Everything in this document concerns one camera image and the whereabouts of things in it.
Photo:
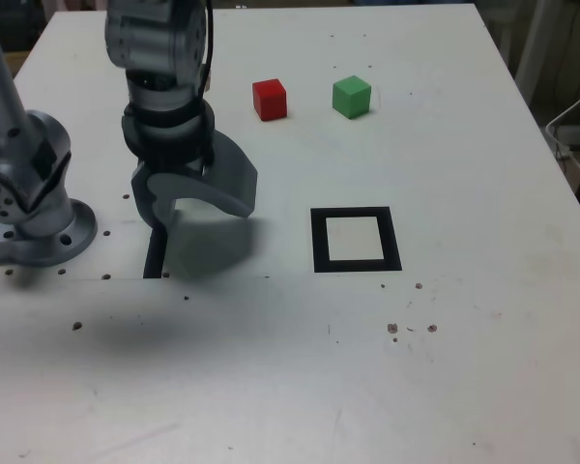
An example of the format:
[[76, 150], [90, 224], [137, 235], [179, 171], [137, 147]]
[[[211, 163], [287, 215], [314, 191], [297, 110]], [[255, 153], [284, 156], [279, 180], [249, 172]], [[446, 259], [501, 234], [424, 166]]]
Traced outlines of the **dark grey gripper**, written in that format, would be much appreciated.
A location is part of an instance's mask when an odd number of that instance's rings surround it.
[[231, 138], [215, 130], [213, 163], [203, 176], [153, 174], [140, 161], [131, 176], [138, 213], [151, 228], [169, 226], [176, 200], [195, 199], [226, 213], [247, 218], [255, 209], [258, 172]]

